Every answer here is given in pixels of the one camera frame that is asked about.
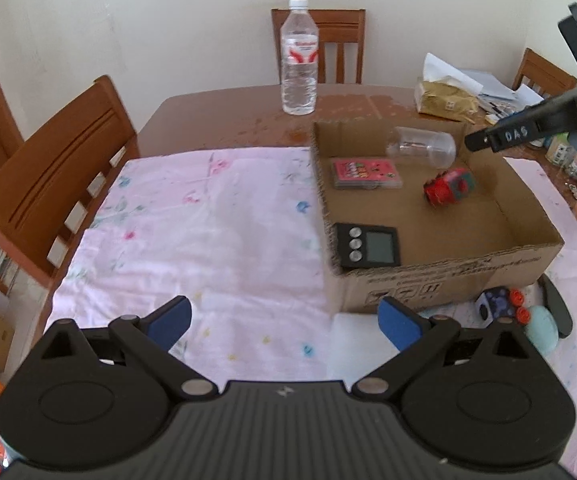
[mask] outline white bottle cap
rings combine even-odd
[[[290,10],[308,9],[308,0],[289,0],[288,8]]]

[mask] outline red and white label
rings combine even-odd
[[[291,65],[317,63],[318,38],[311,34],[296,34],[283,39],[284,59]]]

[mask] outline ribbed gray surface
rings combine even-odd
[[[15,463],[2,480],[67,479]],[[341,383],[231,383],[219,399],[187,404],[167,431],[128,460],[68,480],[570,479],[549,465],[493,475],[441,464],[384,404]]]

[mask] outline white tissue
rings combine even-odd
[[[456,86],[457,88],[466,90],[472,95],[479,95],[479,92],[481,92],[483,88],[481,83],[476,82],[472,77],[468,77],[465,73],[449,65],[446,61],[442,61],[439,57],[433,56],[430,52],[424,60],[422,77],[424,81]]]

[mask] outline plastic water bottle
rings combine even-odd
[[[319,30],[308,13],[308,0],[290,0],[281,28],[282,105],[291,115],[315,110]]]

